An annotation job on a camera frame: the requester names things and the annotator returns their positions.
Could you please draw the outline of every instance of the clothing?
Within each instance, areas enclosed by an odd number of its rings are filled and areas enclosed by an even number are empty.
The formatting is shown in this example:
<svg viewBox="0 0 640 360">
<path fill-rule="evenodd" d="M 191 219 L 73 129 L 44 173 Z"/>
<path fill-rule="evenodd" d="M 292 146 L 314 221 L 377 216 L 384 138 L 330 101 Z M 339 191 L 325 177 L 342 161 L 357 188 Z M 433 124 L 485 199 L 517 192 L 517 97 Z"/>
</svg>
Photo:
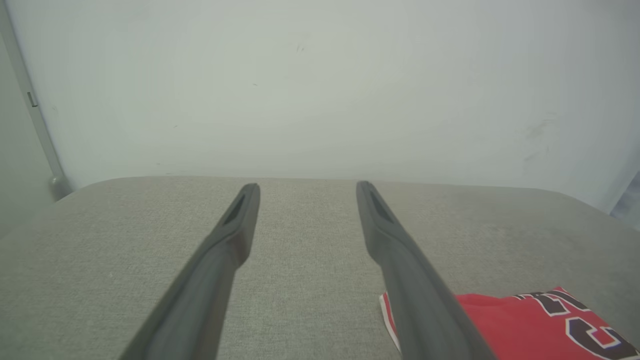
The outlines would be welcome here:
<svg viewBox="0 0 640 360">
<path fill-rule="evenodd" d="M 633 345 L 563 288 L 495 298 L 457 295 L 500 360 L 640 359 Z M 399 349 L 387 293 L 380 297 L 387 330 Z"/>
</svg>

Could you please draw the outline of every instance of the red fabric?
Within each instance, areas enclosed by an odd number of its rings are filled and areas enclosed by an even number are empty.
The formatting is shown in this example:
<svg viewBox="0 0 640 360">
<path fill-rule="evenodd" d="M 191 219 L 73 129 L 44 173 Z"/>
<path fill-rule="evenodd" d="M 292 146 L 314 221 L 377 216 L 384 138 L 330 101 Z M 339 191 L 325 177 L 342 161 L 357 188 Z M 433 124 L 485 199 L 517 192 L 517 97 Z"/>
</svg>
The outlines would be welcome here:
<svg viewBox="0 0 640 360">
<path fill-rule="evenodd" d="M 562 288 L 502 299 L 457 298 L 500 360 L 640 359 L 640 352 Z"/>
<path fill-rule="evenodd" d="M 396 324 L 394 323 L 394 317 L 391 314 L 391 305 L 389 304 L 389 296 L 387 295 L 387 292 L 385 292 L 382 296 L 385 297 L 385 310 L 387 311 L 387 318 L 389 321 L 389 325 L 391 326 L 391 329 L 393 330 L 394 334 L 398 333 L 398 330 L 396 330 Z"/>
</svg>

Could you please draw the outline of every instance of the metal frame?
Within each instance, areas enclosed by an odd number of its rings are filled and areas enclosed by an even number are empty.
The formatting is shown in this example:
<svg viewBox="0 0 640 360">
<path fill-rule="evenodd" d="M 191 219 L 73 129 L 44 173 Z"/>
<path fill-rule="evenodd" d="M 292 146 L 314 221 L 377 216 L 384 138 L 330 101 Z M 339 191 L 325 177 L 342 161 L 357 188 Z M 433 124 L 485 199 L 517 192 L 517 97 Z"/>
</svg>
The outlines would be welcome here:
<svg viewBox="0 0 640 360">
<path fill-rule="evenodd" d="M 33 85 L 31 84 L 27 68 L 24 65 L 24 59 L 22 58 L 18 41 L 15 37 L 15 33 L 13 32 L 13 26 L 5 0 L 0 0 L 0 34 L 2 34 L 2 38 L 4 39 L 4 45 L 6 46 L 7 53 L 9 54 L 9 59 L 13 67 L 15 77 L 18 80 L 24 104 L 29 111 L 29 116 L 31 116 L 31 120 L 33 121 L 33 127 L 36 129 L 40 145 L 42 146 L 42 150 L 44 151 L 45 157 L 49 162 L 49 167 L 51 167 L 51 172 L 53 173 L 53 176 L 49 180 L 49 189 L 54 198 L 56 200 L 60 200 L 70 194 L 72 190 L 67 181 L 67 177 L 62 170 L 62 166 L 60 166 L 56 149 L 53 147 L 51 137 L 47 130 L 47 124 L 45 123 L 40 107 L 38 106 L 38 99 L 35 91 L 33 90 Z"/>
</svg>

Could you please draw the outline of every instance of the white wall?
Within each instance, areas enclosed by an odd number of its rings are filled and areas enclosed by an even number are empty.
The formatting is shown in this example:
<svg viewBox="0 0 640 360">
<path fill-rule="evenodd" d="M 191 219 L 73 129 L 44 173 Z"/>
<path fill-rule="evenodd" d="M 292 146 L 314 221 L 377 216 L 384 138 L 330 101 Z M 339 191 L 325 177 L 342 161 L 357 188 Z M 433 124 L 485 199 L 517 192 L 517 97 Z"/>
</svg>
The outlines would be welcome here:
<svg viewBox="0 0 640 360">
<path fill-rule="evenodd" d="M 51 176 L 0 36 L 0 239 L 53 204 Z"/>
<path fill-rule="evenodd" d="M 8 0 L 75 187 L 123 176 L 557 190 L 640 167 L 640 2 Z"/>
</svg>

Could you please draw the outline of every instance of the gray table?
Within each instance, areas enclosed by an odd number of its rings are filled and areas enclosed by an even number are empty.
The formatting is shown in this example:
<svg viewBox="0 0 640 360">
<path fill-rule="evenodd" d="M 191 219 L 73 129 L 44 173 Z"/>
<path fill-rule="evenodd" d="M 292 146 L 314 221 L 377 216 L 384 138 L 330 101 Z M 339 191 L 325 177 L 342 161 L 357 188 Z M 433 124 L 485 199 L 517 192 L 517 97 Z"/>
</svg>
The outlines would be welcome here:
<svg viewBox="0 0 640 360">
<path fill-rule="evenodd" d="M 399 359 L 355 181 L 135 177 L 0 240 L 0 358 L 113 359 L 240 187 L 262 189 L 219 359 Z M 563 286 L 640 344 L 640 233 L 542 190 L 374 182 L 455 293 Z"/>
</svg>

